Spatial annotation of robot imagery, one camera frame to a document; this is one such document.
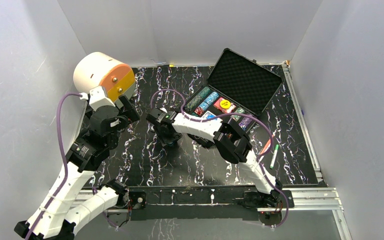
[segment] black marble-pattern table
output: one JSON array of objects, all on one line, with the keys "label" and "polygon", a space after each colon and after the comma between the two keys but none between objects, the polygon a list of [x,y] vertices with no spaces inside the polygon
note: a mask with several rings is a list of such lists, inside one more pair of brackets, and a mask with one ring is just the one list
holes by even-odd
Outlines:
[{"label": "black marble-pattern table", "polygon": [[[285,79],[280,65],[266,69]],[[175,89],[185,98],[191,96],[210,75],[212,67],[145,67],[134,69],[136,91],[133,101],[140,121],[132,124],[88,182],[88,186],[105,184],[117,178],[128,186],[220,186],[252,185],[240,167],[224,161],[215,147],[205,149],[184,135],[178,145],[163,148],[146,121],[153,93],[160,89]],[[166,91],[155,98],[158,108],[180,106],[182,99]],[[272,131],[279,150],[273,169],[269,169],[272,153],[263,157],[267,170],[283,184],[317,184],[294,104],[284,81],[260,119]],[[268,134],[256,125],[250,131],[254,151],[259,153]]]}]

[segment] black carrying case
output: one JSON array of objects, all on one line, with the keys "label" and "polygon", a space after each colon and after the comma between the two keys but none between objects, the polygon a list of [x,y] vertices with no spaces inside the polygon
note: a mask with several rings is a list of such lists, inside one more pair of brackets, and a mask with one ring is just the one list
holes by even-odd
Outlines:
[{"label": "black carrying case", "polygon": [[[236,105],[232,113],[238,107],[241,107],[245,110],[245,114],[251,114],[259,118],[275,93],[282,86],[282,83],[283,80],[280,76],[263,68],[256,61],[249,60],[229,48],[225,48],[202,87],[186,101],[186,104],[199,94],[203,88],[209,87],[212,91],[217,92],[219,97],[223,97]],[[214,106],[214,102],[204,113],[210,111],[216,116],[223,113]],[[190,111],[183,110],[188,114],[192,114],[199,104]],[[230,117],[226,116],[222,119],[228,121]],[[248,132],[254,124],[253,121],[246,127],[245,131]],[[205,146],[204,143],[208,141],[198,142]]]}]

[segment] white robotic arm segment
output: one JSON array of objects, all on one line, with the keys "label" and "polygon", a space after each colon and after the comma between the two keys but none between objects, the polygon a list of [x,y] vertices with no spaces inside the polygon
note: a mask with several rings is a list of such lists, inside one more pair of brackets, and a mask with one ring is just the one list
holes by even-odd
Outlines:
[{"label": "white robotic arm segment", "polygon": [[99,107],[102,106],[116,106],[113,101],[107,97],[107,93],[105,92],[105,89],[102,86],[92,88],[89,91],[89,94],[89,105],[94,111],[96,111]]},{"label": "white robotic arm segment", "polygon": [[119,194],[110,187],[104,186],[97,194],[82,204],[68,211],[65,220],[75,223],[74,235],[92,219],[104,210],[114,207],[119,199]]},{"label": "white robotic arm segment", "polygon": [[214,142],[214,132],[218,131],[222,126],[221,120],[215,119],[206,122],[196,122],[187,119],[182,114],[177,114],[174,118],[173,128],[181,134],[192,134],[203,139]]},{"label": "white robotic arm segment", "polygon": [[269,182],[267,182],[264,177],[264,173],[261,168],[264,168],[265,175],[268,177],[273,186],[276,185],[276,178],[272,176],[264,166],[259,166],[257,162],[257,156],[254,153],[254,150],[249,151],[246,156],[246,162],[238,163],[240,169],[246,172],[246,175],[252,179],[252,182],[255,184],[255,187],[260,193],[270,194],[274,189]]},{"label": "white robotic arm segment", "polygon": [[89,96],[88,96],[88,94],[86,92],[81,92],[80,95],[81,95],[81,97],[80,97],[81,101],[89,100]]},{"label": "white robotic arm segment", "polygon": [[40,207],[27,220],[27,222],[31,225],[36,220],[39,213],[41,211],[45,211],[43,218],[38,222],[33,230],[33,233],[36,235],[39,233],[43,234],[44,239],[58,235],[61,230],[61,225],[64,221],[64,218],[77,195],[79,194],[79,191],[95,173],[94,171],[83,171],[80,173],[78,172],[78,167],[72,162],[69,162],[67,166],[68,178],[59,191],[57,197],[54,197],[49,207],[44,209],[44,206],[48,202],[49,198],[52,197],[55,190],[63,181],[64,167],[59,172],[58,178],[56,179],[52,188],[49,190],[48,195],[45,197]]}]

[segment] green marker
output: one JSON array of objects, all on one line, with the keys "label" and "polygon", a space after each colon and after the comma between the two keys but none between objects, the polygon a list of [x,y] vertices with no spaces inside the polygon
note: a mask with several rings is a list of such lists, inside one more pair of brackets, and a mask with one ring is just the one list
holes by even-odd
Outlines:
[{"label": "green marker", "polygon": [[276,144],[276,147],[274,148],[274,152],[273,152],[273,158],[271,159],[271,163],[270,163],[270,169],[273,169],[273,167],[275,166],[275,160],[276,160],[276,155],[278,154],[278,149],[279,149],[279,144]]}]

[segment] white wall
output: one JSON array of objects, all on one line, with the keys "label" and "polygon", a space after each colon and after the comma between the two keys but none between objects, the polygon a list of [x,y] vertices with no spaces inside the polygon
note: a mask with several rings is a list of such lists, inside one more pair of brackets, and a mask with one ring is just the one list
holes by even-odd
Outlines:
[{"label": "white wall", "polygon": [[384,239],[384,1],[323,1],[291,73],[353,239]]},{"label": "white wall", "polygon": [[58,2],[87,54],[155,66],[213,65],[224,48],[262,63],[290,60],[322,0]]},{"label": "white wall", "polygon": [[102,52],[130,66],[159,62],[149,0],[58,0],[87,54]]},{"label": "white wall", "polygon": [[[85,56],[56,1],[0,0],[0,239],[46,196],[61,168],[55,115],[75,91],[73,70]],[[67,148],[83,104],[63,106]]]}]

